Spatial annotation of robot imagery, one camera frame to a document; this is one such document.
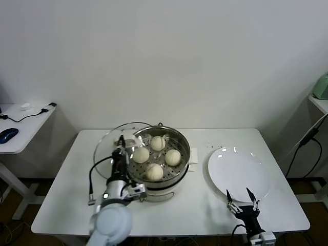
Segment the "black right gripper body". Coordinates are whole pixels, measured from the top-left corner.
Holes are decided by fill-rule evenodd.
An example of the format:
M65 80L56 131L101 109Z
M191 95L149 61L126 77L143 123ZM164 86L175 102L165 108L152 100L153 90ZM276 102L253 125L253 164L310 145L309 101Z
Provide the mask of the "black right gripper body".
M262 233L264 230L261 228L257 217L260 214L259 209L253 209L253 206L241 206L241 212L236 213L235 217L242 220L247 233Z

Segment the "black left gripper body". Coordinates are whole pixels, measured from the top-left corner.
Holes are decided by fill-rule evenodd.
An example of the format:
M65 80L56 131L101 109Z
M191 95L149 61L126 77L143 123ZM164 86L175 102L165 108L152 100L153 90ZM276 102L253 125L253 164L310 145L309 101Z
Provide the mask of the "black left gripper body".
M112 160L111 180L127 181L128 159L126 152L121 149L116 149L112 153Z

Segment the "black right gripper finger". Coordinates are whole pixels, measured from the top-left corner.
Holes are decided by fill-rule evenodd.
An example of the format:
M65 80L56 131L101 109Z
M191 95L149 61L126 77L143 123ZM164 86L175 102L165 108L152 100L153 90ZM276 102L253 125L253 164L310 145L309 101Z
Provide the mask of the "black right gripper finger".
M228 190L227 190L227 200L228 200L227 208L230 210L232 214L241 213L241 208L238 207L236 204L234 204Z
M252 201L253 211L259 211L259 208L258 208L259 200L256 199L254 193L249 188L247 188L247 193Z

